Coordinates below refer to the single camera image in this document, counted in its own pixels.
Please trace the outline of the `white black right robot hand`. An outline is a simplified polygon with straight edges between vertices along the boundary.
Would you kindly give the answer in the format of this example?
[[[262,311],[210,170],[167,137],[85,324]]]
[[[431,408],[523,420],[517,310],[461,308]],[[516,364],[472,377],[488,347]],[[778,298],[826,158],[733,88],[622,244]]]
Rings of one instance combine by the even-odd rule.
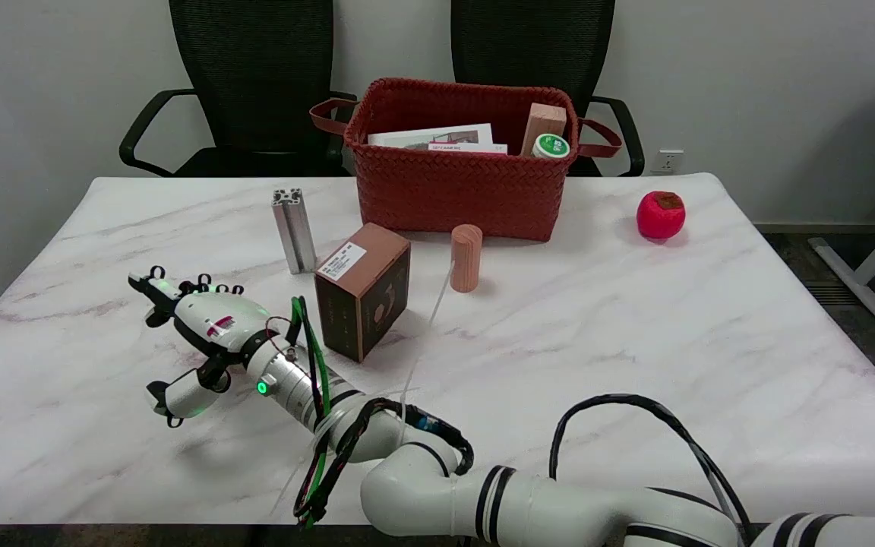
[[[214,285],[208,274],[173,285],[166,270],[130,273],[128,283],[152,302],[144,322],[150,328],[171,324],[204,362],[175,380],[152,381],[146,389],[150,405],[170,428],[195,418],[232,386],[232,367],[249,367],[260,353],[265,361],[285,349],[278,330],[268,326],[271,314],[248,299],[240,285]]]

